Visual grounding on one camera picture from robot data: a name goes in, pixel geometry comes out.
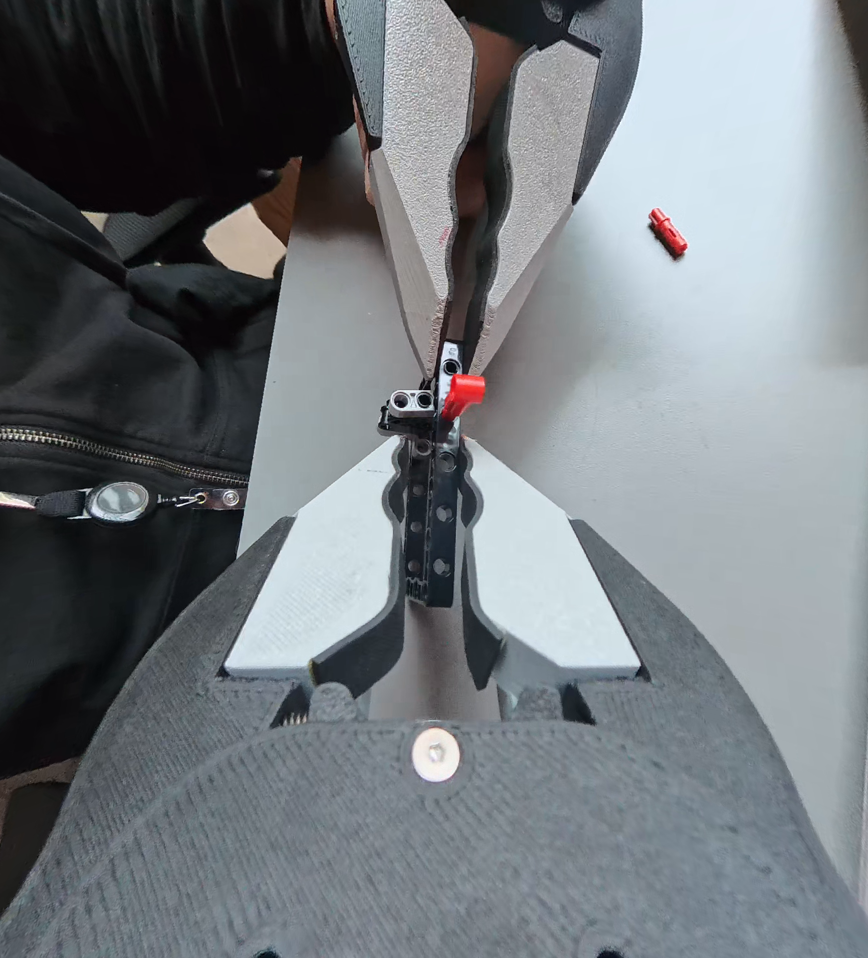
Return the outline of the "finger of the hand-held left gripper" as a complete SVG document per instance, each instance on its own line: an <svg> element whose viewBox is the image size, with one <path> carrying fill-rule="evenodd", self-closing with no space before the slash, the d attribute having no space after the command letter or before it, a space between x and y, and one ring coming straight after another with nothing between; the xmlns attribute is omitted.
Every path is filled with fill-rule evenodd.
<svg viewBox="0 0 868 958"><path fill-rule="evenodd" d="M500 138L500 211L488 216L486 281L468 370L483 375L573 209L599 59L558 41L512 73Z"/></svg>
<svg viewBox="0 0 868 958"><path fill-rule="evenodd" d="M454 292L455 176L470 135L473 41L442 1L333 7L404 326L423 374L434 375Z"/></svg>

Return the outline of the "person's left hand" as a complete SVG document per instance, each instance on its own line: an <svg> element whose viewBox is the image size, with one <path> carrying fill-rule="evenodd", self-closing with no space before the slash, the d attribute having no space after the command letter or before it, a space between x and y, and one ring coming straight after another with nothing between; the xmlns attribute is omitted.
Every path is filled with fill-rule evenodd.
<svg viewBox="0 0 868 958"><path fill-rule="evenodd" d="M469 138L456 168L455 198L461 221L472 221L486 202L484 182L487 136L498 96L525 48L516 40L470 23L468 31L476 54L476 72Z"/></svg>

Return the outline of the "long red lego axle pin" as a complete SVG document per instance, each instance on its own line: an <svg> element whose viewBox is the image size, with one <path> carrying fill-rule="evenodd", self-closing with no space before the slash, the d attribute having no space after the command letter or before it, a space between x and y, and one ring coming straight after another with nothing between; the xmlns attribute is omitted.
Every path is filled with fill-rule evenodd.
<svg viewBox="0 0 868 958"><path fill-rule="evenodd" d="M473 405L482 403L486 394L484 377L457 374L450 378L440 408L440 419L453 423Z"/></svg>

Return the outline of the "retractable badge reel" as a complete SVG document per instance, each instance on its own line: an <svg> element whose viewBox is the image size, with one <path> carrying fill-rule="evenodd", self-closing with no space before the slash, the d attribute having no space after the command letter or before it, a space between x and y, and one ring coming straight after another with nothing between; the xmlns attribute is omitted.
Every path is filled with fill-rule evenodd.
<svg viewBox="0 0 868 958"><path fill-rule="evenodd" d="M247 497L247 486L199 486L185 494L164 495L137 482L120 481L42 495L0 490L0 509L30 511L61 520L92 520L105 526L128 526L162 509L241 511Z"/></svg>

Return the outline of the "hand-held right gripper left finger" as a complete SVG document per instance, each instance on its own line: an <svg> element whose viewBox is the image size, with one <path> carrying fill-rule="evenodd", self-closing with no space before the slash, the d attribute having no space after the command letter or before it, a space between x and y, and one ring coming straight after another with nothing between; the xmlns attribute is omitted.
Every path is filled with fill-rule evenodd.
<svg viewBox="0 0 868 958"><path fill-rule="evenodd" d="M389 439L297 511L223 664L236 679L344 685L353 697L404 647L400 493Z"/></svg>

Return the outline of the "person's left forearm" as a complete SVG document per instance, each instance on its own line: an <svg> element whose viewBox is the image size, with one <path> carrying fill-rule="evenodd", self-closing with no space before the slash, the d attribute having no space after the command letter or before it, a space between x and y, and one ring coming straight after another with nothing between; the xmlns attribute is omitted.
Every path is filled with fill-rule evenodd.
<svg viewBox="0 0 868 958"><path fill-rule="evenodd" d="M0 2L0 155L80 209L218 196L353 119L323 2Z"/></svg>

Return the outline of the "black zip jacket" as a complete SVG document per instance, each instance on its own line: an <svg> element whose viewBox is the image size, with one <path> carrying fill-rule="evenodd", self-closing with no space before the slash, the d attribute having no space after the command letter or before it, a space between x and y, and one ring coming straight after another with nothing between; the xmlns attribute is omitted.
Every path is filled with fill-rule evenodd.
<svg viewBox="0 0 868 958"><path fill-rule="evenodd" d="M0 490L245 486L279 284L126 269L0 156ZM0 508L0 778L87 746L140 659L235 557L240 516L116 525Z"/></svg>

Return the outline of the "black lego frame assembly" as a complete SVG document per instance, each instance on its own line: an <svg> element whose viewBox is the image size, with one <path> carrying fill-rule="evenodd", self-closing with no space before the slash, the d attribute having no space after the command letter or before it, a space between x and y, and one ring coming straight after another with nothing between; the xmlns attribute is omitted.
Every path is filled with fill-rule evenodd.
<svg viewBox="0 0 868 958"><path fill-rule="evenodd" d="M445 342L433 377L416 390L396 390L381 407L382 436L402 438L404 579L407 597L428 607L454 601L459 493L460 419L443 415L452 379L462 372L463 346Z"/></svg>

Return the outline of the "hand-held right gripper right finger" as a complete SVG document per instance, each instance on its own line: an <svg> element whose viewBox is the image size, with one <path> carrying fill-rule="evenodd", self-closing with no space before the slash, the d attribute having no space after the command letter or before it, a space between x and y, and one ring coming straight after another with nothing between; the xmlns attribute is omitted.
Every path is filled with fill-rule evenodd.
<svg viewBox="0 0 868 958"><path fill-rule="evenodd" d="M464 651L479 690L630 679L641 660L567 513L463 443Z"/></svg>

